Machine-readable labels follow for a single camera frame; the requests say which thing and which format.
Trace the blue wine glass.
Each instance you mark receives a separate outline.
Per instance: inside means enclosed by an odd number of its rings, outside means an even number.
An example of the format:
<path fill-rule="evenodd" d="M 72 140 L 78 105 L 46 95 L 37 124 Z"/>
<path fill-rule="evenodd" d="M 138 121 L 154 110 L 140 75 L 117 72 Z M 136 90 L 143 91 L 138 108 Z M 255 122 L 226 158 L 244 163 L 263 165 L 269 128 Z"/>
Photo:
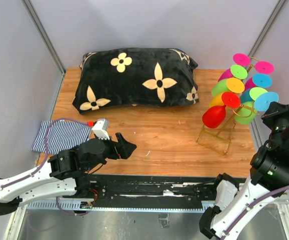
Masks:
<path fill-rule="evenodd" d="M 279 95 L 276 92 L 269 91 L 261 94 L 254 102 L 254 108 L 259 112 L 268 110 L 272 102 L 278 102 Z"/>

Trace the light green wine glass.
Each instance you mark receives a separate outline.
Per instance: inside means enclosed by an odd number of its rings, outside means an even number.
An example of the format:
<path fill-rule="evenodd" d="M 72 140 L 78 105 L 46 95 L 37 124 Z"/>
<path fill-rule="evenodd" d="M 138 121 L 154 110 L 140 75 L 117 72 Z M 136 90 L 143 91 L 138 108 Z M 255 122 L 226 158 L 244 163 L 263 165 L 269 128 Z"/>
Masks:
<path fill-rule="evenodd" d="M 249 125 L 256 117 L 258 111 L 254 108 L 253 101 L 243 103 L 243 107 L 237 111 L 234 120 L 241 125 Z"/>

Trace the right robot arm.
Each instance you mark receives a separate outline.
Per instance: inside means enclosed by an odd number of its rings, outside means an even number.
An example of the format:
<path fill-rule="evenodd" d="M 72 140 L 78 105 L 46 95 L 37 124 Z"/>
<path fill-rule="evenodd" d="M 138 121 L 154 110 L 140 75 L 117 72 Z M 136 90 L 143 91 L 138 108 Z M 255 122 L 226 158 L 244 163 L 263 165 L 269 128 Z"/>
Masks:
<path fill-rule="evenodd" d="M 262 208 L 289 190 L 289 104 L 271 102 L 261 120 L 271 133 L 252 157 L 243 186 L 223 173 L 211 187 L 214 205 L 199 220 L 208 239 L 236 240 Z"/>

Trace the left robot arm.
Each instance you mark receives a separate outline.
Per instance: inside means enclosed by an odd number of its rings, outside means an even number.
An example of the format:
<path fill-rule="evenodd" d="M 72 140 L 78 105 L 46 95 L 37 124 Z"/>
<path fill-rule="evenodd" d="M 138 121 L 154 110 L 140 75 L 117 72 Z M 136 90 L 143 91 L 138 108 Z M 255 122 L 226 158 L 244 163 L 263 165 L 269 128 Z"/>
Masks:
<path fill-rule="evenodd" d="M 137 148 L 121 133 L 117 141 L 92 138 L 51 156 L 44 164 L 14 177 L 0 178 L 0 216 L 15 212 L 31 202 L 53 197 L 91 198 L 97 190 L 89 173 L 107 160 L 128 159 Z"/>

